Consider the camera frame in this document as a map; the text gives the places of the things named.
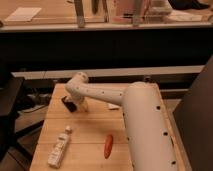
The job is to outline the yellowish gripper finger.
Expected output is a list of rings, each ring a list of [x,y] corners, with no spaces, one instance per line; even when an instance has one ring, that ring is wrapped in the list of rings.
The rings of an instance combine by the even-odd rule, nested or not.
[[[84,100],[81,104],[78,105],[78,110],[80,112],[87,112],[88,111],[88,103]]]

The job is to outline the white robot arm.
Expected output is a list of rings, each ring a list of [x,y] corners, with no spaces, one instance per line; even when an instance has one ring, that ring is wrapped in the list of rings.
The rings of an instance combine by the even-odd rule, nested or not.
[[[126,87],[91,84],[85,73],[78,72],[65,89],[76,104],[90,97],[122,107],[134,171],[178,171],[160,95],[150,83],[134,82]]]

